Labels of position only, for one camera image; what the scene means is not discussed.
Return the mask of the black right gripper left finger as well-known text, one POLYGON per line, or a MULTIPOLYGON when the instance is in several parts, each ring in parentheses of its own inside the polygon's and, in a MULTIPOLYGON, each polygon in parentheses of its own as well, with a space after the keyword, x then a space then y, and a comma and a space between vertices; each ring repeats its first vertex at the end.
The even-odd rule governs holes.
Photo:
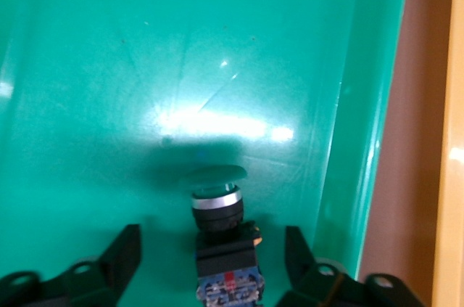
POLYGON ((141 227, 127 225, 94 260, 42 281, 35 271, 1 278, 2 306, 116 306, 141 262, 141 227))

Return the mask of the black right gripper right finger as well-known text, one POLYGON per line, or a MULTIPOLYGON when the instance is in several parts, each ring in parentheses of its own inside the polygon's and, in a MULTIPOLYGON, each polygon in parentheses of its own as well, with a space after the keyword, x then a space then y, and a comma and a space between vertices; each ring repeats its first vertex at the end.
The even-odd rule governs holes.
POLYGON ((418 296, 398 277, 369 274, 359 282, 330 263, 315 260, 301 229, 287 226, 285 266, 291 289, 278 306, 423 306, 418 296))

